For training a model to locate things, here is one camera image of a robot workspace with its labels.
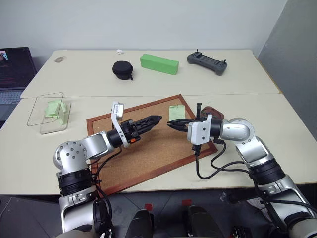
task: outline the black game controller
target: black game controller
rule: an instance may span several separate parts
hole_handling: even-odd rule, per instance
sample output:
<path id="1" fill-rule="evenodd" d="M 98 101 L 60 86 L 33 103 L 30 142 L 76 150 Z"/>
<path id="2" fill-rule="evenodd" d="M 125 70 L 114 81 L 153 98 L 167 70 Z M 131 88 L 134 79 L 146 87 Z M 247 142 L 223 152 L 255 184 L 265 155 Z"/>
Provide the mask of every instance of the black game controller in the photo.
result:
<path id="1" fill-rule="evenodd" d="M 210 58 L 198 52 L 198 49 L 196 52 L 187 56 L 187 62 L 190 64 L 199 64 L 203 67 L 209 68 L 215 71 L 217 75 L 222 75 L 228 66 L 226 60 L 218 61 L 216 59 Z"/>

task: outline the beige table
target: beige table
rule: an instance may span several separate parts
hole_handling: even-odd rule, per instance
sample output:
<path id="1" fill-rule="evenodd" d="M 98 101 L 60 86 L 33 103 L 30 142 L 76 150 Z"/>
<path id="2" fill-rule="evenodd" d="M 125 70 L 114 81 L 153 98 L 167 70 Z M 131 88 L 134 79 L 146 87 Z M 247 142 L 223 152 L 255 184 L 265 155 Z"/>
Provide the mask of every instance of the beige table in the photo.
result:
<path id="1" fill-rule="evenodd" d="M 26 122 L 34 99 L 22 99 L 0 130 L 2 171 L 1 194 L 59 194 L 53 164 L 56 147 L 68 140 L 87 136 L 86 119 L 110 112 L 113 100 L 125 107 L 133 107 L 163 97 L 90 97 L 69 98 L 72 102 L 69 125 L 65 131 L 40 135 Z M 317 182 L 317 143 L 298 115 L 281 94 L 184 96 L 195 111 L 196 103 L 210 105 L 228 119 L 244 117 L 255 127 L 256 134 L 264 140 L 284 171 L 295 183 Z M 210 174 L 209 162 L 213 155 L 201 159 L 201 173 Z M 234 145 L 218 159 L 217 164 L 239 160 Z M 195 163 L 127 189 L 148 191 L 166 189 L 195 189 L 252 186 L 244 173 L 220 172 L 209 180 L 200 180 Z"/>
<path id="2" fill-rule="evenodd" d="M 63 92 L 68 97 L 168 96 L 278 93 L 278 89 L 251 50 L 203 51 L 215 59 L 227 59 L 222 76 L 199 65 L 188 64 L 193 51 L 55 51 L 22 98 Z M 140 56 L 148 53 L 179 61 L 179 71 L 169 75 L 141 67 Z M 60 63 L 54 60 L 64 57 Z M 129 61 L 134 80 L 119 80 L 112 72 L 118 60 Z"/>

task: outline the laptop screen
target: laptop screen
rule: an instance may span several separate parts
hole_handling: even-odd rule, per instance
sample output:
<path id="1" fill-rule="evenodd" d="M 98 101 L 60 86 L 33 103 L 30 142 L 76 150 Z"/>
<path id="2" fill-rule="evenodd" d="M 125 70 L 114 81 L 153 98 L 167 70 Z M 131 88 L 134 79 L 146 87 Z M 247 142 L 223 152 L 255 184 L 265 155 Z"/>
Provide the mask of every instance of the laptop screen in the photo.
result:
<path id="1" fill-rule="evenodd" d="M 0 49 L 0 89 L 25 88 L 35 74 L 28 47 Z"/>

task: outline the green sponge block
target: green sponge block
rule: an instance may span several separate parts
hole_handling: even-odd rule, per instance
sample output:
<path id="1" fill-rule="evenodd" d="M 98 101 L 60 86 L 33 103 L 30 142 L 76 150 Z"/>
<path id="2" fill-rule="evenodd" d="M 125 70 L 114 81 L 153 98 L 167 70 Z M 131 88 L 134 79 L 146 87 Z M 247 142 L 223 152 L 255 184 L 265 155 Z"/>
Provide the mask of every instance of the green sponge block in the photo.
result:
<path id="1" fill-rule="evenodd" d="M 148 68 L 163 73 L 169 73 L 172 75 L 175 75 L 178 71 L 179 62 L 175 60 L 143 54 L 140 57 L 140 61 L 143 68 Z"/>

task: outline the laptop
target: laptop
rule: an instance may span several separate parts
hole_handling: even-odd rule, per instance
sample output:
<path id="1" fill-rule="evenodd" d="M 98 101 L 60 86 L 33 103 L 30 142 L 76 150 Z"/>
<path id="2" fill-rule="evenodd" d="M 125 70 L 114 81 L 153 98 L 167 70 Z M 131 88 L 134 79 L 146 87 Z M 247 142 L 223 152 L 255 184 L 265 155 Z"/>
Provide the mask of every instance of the laptop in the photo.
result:
<path id="1" fill-rule="evenodd" d="M 28 47 L 0 49 L 0 121 L 9 117 L 36 73 Z"/>

